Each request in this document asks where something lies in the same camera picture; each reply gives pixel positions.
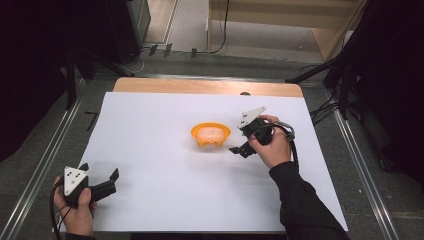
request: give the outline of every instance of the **orange bowl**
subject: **orange bowl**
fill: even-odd
[[[215,122],[200,123],[191,129],[191,135],[199,147],[204,147],[206,144],[221,147],[230,134],[231,131],[227,126]]]

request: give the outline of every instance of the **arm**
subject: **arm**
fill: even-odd
[[[262,115],[260,118],[268,122],[278,121],[274,116]],[[249,144],[271,169],[269,174],[280,190],[280,221],[291,240],[348,239],[315,189],[301,178],[290,161],[290,144],[281,129],[274,128],[272,141],[266,146],[262,146],[254,135],[250,136]]]
[[[344,229],[304,181],[293,162],[269,171],[280,190],[280,221],[290,239],[348,239]]]

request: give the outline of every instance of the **cable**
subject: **cable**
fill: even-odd
[[[60,178],[60,180],[55,183],[55,185],[52,188],[52,191],[50,193],[50,218],[52,221],[52,227],[53,227],[53,231],[54,234],[56,236],[57,240],[61,240],[62,238],[60,237],[60,232],[59,229],[57,228],[57,223],[56,223],[56,218],[55,218],[55,214],[54,214],[54,194],[56,193],[56,189],[60,186],[63,185],[63,177]]]
[[[330,116],[334,111],[339,108],[338,102],[330,103],[330,101],[334,98],[336,92],[337,89],[335,88],[327,101],[325,101],[318,109],[309,112],[312,124],[314,126],[320,123],[326,117]]]
[[[66,216],[68,216],[68,213],[71,211],[71,209],[72,209],[73,207],[74,207],[74,205],[72,205],[72,206],[68,209],[68,211],[66,211],[65,215],[63,215],[63,217],[60,219],[58,229],[60,229],[60,227],[62,226],[63,221],[65,220]]]
[[[141,71],[143,71],[143,69],[144,69],[144,61],[143,61],[143,59],[141,58],[142,56],[143,56],[143,53],[145,53],[145,52],[147,52],[147,51],[149,51],[150,50],[150,48],[147,48],[147,50],[143,50],[141,53],[140,53],[140,57],[139,57],[139,59],[140,59],[140,61],[141,61],[141,68],[140,69],[138,69],[138,70],[130,70],[130,69],[128,69],[128,68],[126,68],[126,67],[124,67],[123,65],[119,65],[120,67],[122,67],[123,69],[125,69],[127,72],[130,72],[130,73],[139,73],[139,72],[141,72]]]
[[[310,65],[306,65],[306,66],[301,67],[301,68],[299,69],[299,75],[302,75],[302,70],[303,70],[303,69],[305,69],[305,68],[307,68],[307,67],[316,67],[316,66],[319,66],[319,64],[310,64]]]
[[[230,5],[230,0],[227,0],[227,9],[225,10],[225,20],[224,20],[224,40],[222,41],[221,47],[218,50],[213,52],[198,52],[197,54],[215,54],[219,52],[227,40],[227,20],[228,20],[228,6]]]

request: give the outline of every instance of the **gray floor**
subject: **gray floor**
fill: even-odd
[[[168,43],[175,51],[206,50],[208,0],[179,0]],[[212,51],[223,41],[224,22],[213,21]],[[227,23],[227,38],[220,55],[321,63],[311,29],[300,27]]]

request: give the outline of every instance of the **floor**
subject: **floor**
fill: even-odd
[[[162,5],[171,5],[169,0],[156,0],[151,5],[152,19]],[[175,15],[170,26],[169,38],[172,50],[191,52],[206,51],[208,0],[178,0]],[[169,16],[158,14],[155,20],[168,23]],[[224,38],[224,22],[213,21],[212,51],[219,49]],[[150,39],[148,43],[163,44],[161,39]],[[220,55],[287,60],[307,63],[322,63],[322,57],[312,35],[312,30],[301,27],[274,26],[264,24],[227,22],[226,41]]]
[[[150,43],[166,43],[178,0],[149,0],[147,2],[152,19],[145,41]]]

